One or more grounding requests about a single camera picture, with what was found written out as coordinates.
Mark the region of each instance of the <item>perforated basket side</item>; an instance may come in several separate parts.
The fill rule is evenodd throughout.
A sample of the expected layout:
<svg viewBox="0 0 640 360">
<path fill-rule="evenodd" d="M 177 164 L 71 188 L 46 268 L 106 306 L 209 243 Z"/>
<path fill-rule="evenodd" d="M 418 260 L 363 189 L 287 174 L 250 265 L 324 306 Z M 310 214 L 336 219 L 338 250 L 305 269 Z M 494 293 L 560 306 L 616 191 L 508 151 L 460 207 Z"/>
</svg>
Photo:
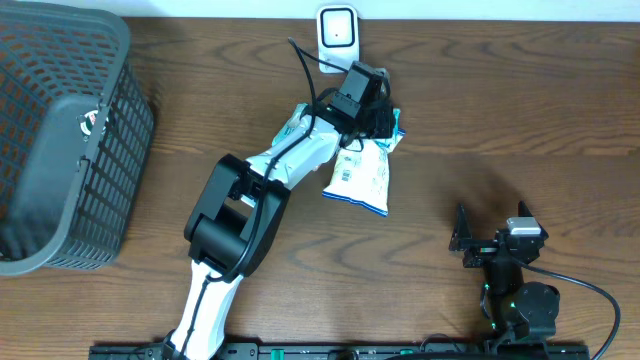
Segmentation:
<svg viewBox="0 0 640 360">
<path fill-rule="evenodd" d="M 48 266 L 95 269 L 113 261 L 120 250 L 155 128 L 128 62 L 105 111 L 106 131 L 80 194 L 71 241 Z"/>
</svg>

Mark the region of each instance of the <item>gray plastic basket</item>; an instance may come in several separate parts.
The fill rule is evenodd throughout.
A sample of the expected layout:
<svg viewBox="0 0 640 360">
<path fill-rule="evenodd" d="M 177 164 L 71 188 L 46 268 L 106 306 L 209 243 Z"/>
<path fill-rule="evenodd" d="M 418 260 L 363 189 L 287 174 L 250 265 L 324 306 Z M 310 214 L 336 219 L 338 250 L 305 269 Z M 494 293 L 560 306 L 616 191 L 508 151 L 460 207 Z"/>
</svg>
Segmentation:
<svg viewBox="0 0 640 360">
<path fill-rule="evenodd" d="M 0 0 L 0 275 L 117 256 L 155 127 L 129 43 L 111 13 Z"/>
</svg>

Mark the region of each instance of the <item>blue and white package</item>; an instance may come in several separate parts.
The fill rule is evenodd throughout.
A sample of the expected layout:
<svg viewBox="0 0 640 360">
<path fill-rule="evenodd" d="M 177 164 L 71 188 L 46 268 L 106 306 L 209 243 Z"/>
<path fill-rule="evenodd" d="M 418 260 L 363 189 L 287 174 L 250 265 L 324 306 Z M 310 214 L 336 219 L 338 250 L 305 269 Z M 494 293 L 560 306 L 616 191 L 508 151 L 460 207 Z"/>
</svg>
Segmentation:
<svg viewBox="0 0 640 360">
<path fill-rule="evenodd" d="M 324 197 L 361 205 L 381 216 L 389 214 L 389 153 L 405 135 L 398 127 L 400 109 L 394 109 L 393 115 L 396 127 L 391 138 L 364 139 L 362 144 L 354 141 L 340 149 L 331 183 L 322 192 Z"/>
</svg>

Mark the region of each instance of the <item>white wall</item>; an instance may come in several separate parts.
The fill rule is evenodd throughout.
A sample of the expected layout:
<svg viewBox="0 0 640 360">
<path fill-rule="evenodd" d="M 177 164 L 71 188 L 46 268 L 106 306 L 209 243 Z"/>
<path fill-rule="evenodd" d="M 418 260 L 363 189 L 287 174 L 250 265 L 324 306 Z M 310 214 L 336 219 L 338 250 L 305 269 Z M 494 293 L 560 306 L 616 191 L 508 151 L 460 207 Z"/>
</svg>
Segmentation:
<svg viewBox="0 0 640 360">
<path fill-rule="evenodd" d="M 348 3 L 364 19 L 640 21 L 640 0 L 46 0 L 120 16 L 314 18 Z"/>
</svg>

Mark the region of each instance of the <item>wood grain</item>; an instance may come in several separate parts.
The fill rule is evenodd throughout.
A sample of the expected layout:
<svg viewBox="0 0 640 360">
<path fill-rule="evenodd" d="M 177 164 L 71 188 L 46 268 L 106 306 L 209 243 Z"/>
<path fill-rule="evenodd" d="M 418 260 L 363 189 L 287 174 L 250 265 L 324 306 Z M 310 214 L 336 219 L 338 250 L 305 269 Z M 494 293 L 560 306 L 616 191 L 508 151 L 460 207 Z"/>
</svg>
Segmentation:
<svg viewBox="0 0 640 360">
<path fill-rule="evenodd" d="M 190 269 L 182 230 L 218 159 L 262 151 L 308 101 L 286 42 L 297 20 L 129 19 L 130 59 L 157 135 L 117 262 L 0 279 L 0 358 L 83 359 L 179 322 Z M 390 216 L 321 197 L 331 165 L 293 192 L 276 242 L 238 291 L 227 332 L 263 341 L 420 341 L 489 331 L 480 271 L 449 254 L 456 203 L 489 236 L 520 199 L 551 238 L 536 265 L 592 281 L 622 307 L 607 359 L 640 352 L 640 25 L 363 21 L 362 60 L 391 73 L 407 137 L 391 157 Z M 338 85 L 312 66 L 318 89 Z M 603 298 L 562 294 L 557 339 L 592 353 Z"/>
</svg>

